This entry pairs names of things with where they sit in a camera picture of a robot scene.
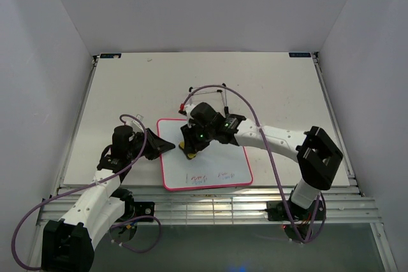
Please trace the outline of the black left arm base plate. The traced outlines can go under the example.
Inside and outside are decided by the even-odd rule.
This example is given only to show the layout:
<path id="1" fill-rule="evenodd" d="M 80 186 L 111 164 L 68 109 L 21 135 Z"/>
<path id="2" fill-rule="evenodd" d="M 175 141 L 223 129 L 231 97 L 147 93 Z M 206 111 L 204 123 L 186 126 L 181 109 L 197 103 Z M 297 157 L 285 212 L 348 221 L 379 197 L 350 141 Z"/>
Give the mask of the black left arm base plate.
<path id="1" fill-rule="evenodd" d="M 131 205 L 131 218 L 142 217 L 138 222 L 153 222 L 155 206 L 152 201 L 134 202 Z"/>

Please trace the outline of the yellow bone shaped eraser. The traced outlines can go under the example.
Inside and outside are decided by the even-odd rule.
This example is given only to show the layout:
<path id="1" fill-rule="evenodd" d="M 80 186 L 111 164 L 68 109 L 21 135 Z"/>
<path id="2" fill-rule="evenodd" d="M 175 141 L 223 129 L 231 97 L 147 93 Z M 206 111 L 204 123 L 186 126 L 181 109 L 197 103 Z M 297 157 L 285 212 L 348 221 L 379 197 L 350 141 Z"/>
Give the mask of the yellow bone shaped eraser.
<path id="1" fill-rule="evenodd" d="M 181 149 L 181 151 L 183 152 L 183 154 L 185 155 L 185 157 L 188 160 L 194 159 L 197 156 L 196 151 L 194 150 L 194 148 L 192 148 L 188 143 L 186 143 L 185 141 L 181 141 L 178 144 L 178 147 Z"/>

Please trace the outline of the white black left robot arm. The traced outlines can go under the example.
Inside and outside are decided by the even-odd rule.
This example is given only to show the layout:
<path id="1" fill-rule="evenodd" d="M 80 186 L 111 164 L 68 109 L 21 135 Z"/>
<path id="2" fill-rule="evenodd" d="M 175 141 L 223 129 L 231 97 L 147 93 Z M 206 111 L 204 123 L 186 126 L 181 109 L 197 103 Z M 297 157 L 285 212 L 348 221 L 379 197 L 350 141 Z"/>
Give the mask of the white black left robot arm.
<path id="1" fill-rule="evenodd" d="M 89 271 L 95 249 L 109 228 L 135 214 L 132 193 L 121 188 L 131 163 L 137 157 L 155 160 L 174 148 L 173 143 L 150 129 L 136 132 L 128 125 L 116 127 L 112 144 L 101 154 L 93 186 L 85 189 L 58 221 L 47 222 L 43 230 L 41 269 Z"/>

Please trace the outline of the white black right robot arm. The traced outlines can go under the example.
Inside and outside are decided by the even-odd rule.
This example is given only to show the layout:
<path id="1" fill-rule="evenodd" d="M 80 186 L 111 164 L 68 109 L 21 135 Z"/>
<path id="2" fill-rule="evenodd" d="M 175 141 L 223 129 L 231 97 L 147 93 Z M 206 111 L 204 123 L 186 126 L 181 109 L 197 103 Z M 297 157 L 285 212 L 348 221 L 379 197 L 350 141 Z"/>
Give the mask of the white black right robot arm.
<path id="1" fill-rule="evenodd" d="M 179 113 L 187 119 L 180 129 L 183 140 L 179 147 L 188 159 L 206 149 L 211 141 L 217 141 L 264 149 L 295 161 L 302 177 L 287 206 L 296 219 L 311 212 L 320 192 L 330 190 L 343 160 L 343 153 L 321 127 L 301 132 L 260 126 L 243 115 L 222 115 L 208 103 L 182 105 Z"/>

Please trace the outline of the pink framed whiteboard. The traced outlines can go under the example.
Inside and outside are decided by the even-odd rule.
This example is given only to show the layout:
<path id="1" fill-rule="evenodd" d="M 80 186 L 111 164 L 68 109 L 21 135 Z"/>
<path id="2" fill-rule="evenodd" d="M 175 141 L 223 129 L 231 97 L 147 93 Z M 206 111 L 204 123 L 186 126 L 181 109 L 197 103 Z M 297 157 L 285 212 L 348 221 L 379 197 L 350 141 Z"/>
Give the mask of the pink framed whiteboard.
<path id="1" fill-rule="evenodd" d="M 163 186 L 169 191 L 241 187 L 253 182 L 244 147 L 212 142 L 191 160 L 176 147 L 160 156 Z"/>

